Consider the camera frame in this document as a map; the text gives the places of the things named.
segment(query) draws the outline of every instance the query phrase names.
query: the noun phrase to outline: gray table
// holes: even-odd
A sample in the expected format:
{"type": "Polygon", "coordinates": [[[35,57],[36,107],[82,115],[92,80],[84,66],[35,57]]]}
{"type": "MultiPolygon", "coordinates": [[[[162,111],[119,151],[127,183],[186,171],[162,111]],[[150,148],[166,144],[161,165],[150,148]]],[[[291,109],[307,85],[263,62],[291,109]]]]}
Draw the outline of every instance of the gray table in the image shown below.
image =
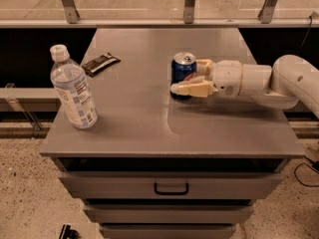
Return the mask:
{"type": "Polygon", "coordinates": [[[181,51],[255,64],[237,29],[99,29],[83,63],[107,52],[122,61],[90,79],[98,122],[76,129],[60,110],[41,148],[89,218],[108,224],[106,238],[228,238],[303,155],[282,111],[173,100],[181,51]]]}
{"type": "Polygon", "coordinates": [[[282,111],[243,99],[173,100],[170,62],[180,51],[216,62],[255,63],[236,29],[100,29],[84,62],[106,52],[122,61],[90,81],[99,120],[89,130],[78,130],[60,111],[41,153],[65,157],[302,153],[282,111]]]}

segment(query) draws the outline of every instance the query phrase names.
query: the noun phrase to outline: bottle cap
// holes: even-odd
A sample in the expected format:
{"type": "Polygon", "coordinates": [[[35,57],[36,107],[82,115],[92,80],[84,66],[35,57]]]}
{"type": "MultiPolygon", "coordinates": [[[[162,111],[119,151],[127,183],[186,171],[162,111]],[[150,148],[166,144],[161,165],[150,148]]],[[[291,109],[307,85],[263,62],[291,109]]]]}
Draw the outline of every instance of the bottle cap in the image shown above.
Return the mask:
{"type": "Polygon", "coordinates": [[[70,59],[67,47],[62,44],[52,46],[50,49],[52,60],[55,62],[64,62],[70,59]]]}

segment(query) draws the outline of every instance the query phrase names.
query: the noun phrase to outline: speckled floor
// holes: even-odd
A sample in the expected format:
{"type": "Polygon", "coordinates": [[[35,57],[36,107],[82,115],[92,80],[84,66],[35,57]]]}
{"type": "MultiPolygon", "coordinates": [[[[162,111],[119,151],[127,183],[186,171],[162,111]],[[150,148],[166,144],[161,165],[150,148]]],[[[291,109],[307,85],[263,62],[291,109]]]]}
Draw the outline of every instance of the speckled floor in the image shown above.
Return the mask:
{"type": "MultiPolygon", "coordinates": [[[[70,224],[83,239],[102,239],[99,226],[83,212],[83,203],[58,180],[53,161],[40,156],[43,139],[32,139],[31,131],[24,138],[10,133],[0,138],[0,238],[58,239],[62,225],[70,224]]],[[[307,156],[318,160],[318,139],[301,142],[307,156]]],[[[236,225],[232,239],[319,238],[319,188],[304,187],[293,175],[304,161],[293,160],[285,167],[283,182],[254,204],[253,215],[236,225]]],[[[319,184],[319,175],[306,167],[298,174],[304,182],[319,184]]]]}

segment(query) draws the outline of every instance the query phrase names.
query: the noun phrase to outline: drawer handle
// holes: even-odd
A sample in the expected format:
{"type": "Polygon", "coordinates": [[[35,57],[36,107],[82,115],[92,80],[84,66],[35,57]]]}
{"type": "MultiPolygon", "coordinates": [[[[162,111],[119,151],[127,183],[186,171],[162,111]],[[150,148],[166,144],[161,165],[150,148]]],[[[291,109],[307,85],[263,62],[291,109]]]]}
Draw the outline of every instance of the drawer handle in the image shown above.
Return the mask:
{"type": "Polygon", "coordinates": [[[182,192],[162,192],[158,190],[158,184],[154,183],[154,192],[157,195],[187,195],[189,193],[189,184],[185,184],[185,191],[182,192]]]}

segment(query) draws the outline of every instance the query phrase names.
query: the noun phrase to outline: glass panel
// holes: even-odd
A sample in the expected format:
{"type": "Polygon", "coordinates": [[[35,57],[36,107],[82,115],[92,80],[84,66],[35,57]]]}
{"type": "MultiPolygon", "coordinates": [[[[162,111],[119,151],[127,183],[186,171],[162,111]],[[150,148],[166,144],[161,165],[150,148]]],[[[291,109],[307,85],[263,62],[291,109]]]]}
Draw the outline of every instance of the glass panel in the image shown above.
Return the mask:
{"type": "Polygon", "coordinates": [[[308,18],[319,10],[319,0],[278,0],[273,18],[308,18]]]}
{"type": "Polygon", "coordinates": [[[65,19],[61,0],[0,0],[1,20],[65,19]]]}
{"type": "Polygon", "coordinates": [[[196,0],[196,18],[257,18],[265,0],[196,0]]]}
{"type": "Polygon", "coordinates": [[[184,0],[74,0],[81,19],[181,19],[184,0]]]}

